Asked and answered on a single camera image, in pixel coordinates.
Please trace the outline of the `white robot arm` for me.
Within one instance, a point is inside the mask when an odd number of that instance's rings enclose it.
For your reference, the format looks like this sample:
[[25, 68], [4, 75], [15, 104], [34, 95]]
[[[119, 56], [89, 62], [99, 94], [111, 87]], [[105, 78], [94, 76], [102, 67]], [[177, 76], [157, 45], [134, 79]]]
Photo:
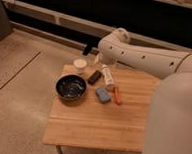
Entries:
[[143, 154], [192, 154], [192, 53], [131, 45], [117, 28], [101, 38], [98, 54], [161, 79], [146, 117]]

